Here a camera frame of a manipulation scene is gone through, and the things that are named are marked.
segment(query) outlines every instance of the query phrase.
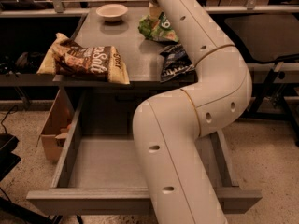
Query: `black chair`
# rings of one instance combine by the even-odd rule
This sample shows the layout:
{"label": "black chair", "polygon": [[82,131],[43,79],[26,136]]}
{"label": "black chair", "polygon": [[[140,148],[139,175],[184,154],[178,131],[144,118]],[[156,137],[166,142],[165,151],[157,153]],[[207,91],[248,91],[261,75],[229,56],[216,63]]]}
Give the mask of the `black chair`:
{"label": "black chair", "polygon": [[299,60],[299,20],[290,13],[269,13],[233,16],[226,18],[224,23],[228,34],[231,33],[231,38],[246,59],[251,63],[273,64],[262,88],[256,91],[253,103],[242,117],[288,120],[297,135],[296,145],[299,146],[299,126],[285,100],[288,91],[286,84],[282,82],[273,99],[275,105],[280,105],[285,114],[258,112],[263,99],[273,91],[276,78],[284,78],[284,73],[280,70],[281,66]]}

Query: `white bowl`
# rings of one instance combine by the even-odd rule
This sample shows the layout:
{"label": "white bowl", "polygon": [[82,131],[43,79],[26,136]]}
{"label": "white bowl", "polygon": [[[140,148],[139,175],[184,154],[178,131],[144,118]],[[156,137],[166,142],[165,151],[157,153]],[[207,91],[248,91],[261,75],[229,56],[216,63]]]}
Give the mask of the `white bowl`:
{"label": "white bowl", "polygon": [[126,14],[128,7],[120,4],[107,4],[96,9],[96,14],[104,18],[108,22],[116,22],[122,19],[122,16]]}

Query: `concrete floor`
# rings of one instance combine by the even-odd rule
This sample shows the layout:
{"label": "concrete floor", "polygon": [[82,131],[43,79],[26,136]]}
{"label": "concrete floor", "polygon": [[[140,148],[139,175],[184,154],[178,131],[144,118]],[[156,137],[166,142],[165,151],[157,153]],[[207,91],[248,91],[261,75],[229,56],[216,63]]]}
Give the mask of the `concrete floor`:
{"label": "concrete floor", "polygon": [[[47,189],[55,163],[47,161],[38,136],[47,111],[23,111],[11,114],[4,124],[20,142],[14,153],[21,162],[5,177],[0,187],[12,202],[42,214],[26,201],[29,190]],[[5,111],[0,110],[0,119]],[[263,198],[244,215],[228,215],[230,224],[298,224],[299,223],[299,147],[294,133],[284,121],[240,119],[224,130],[235,171],[242,189],[261,189]],[[154,224],[155,217],[104,216],[82,217],[85,224]],[[22,224],[0,211],[1,224]],[[62,224],[77,223],[64,217]]]}

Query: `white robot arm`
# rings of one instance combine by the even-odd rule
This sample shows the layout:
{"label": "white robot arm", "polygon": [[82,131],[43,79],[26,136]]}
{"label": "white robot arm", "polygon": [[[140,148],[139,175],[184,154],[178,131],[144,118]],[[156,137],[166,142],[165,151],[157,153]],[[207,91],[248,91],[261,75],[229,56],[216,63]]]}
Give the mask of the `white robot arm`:
{"label": "white robot arm", "polygon": [[234,43],[196,0],[156,0],[191,61],[198,82],[143,102],[133,131],[160,224],[227,223],[195,139],[234,122],[251,97],[251,78]]}

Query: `brown box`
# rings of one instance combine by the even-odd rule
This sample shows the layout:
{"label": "brown box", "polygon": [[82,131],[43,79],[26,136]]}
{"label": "brown box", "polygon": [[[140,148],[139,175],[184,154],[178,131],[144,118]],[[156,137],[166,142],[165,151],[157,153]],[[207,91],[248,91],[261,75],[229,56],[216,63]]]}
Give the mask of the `brown box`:
{"label": "brown box", "polygon": [[59,160],[63,144],[56,136],[72,122],[73,114],[65,91],[59,90],[40,135],[47,160]]}

